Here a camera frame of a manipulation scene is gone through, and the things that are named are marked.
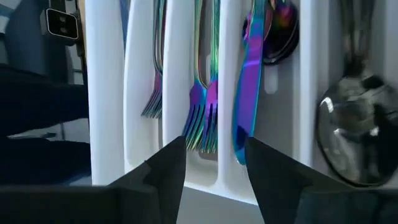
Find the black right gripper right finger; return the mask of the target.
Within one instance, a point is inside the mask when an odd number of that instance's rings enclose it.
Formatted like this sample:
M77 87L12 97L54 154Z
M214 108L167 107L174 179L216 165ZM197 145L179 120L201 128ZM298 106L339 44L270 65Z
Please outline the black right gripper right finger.
M246 169L265 224L294 224L302 192L347 192L348 184L249 137Z

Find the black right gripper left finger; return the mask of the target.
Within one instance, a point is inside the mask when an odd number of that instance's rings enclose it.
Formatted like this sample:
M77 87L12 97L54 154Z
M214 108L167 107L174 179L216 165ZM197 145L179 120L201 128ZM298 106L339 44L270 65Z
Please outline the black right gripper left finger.
M110 224L176 224L186 173L179 136L110 184L116 197Z

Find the iridescent teal purple fork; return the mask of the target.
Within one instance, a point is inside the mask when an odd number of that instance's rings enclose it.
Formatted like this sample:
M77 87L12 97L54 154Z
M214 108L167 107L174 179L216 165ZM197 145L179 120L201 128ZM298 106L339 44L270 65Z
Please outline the iridescent teal purple fork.
M201 148L206 108L206 86L200 76L200 23L203 0L195 0L193 33L193 86L190 90L190 109L183 129L187 150Z
M217 151L218 139L218 65L219 65L220 0L213 0L210 44L210 83L206 89L205 115L203 122L203 152Z

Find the iridescent blue purple knife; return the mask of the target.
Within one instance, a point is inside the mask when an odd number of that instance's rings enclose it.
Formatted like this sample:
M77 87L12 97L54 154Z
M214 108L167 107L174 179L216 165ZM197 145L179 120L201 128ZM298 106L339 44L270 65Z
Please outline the iridescent blue purple knife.
M262 75L264 38L272 23L269 0L253 0L244 38L245 54L238 78L233 106L232 140L237 161L246 164L245 141L253 136L259 85Z

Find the white plastic cutlery tray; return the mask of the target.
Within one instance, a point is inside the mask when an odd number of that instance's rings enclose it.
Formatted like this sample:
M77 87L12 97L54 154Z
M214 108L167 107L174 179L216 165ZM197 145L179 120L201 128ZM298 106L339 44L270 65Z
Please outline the white plastic cutlery tray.
M255 135L311 168L327 174L315 145L315 105L339 79L342 63L336 0L294 0L300 43L293 55L266 68ZM240 30L250 0L221 0L220 121L218 158L189 152L185 186L255 204L245 167L232 149L234 89L243 57ZM119 0L86 0L86 40L92 182L116 180L181 134L193 78L194 0L167 0L162 119L141 116L153 90L153 0L131 0L127 29Z

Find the rainbow spoon with red bowl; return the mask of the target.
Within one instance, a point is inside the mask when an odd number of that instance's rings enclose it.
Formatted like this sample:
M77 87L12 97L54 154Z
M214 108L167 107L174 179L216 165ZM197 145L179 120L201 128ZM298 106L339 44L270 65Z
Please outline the rainbow spoon with red bowl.
M274 58L278 56L292 39L294 31L299 28L299 11L294 3L287 0L269 0L269 8L272 10L272 23L264 38L262 60L263 57ZM251 10L243 25L242 40L244 47L244 38Z

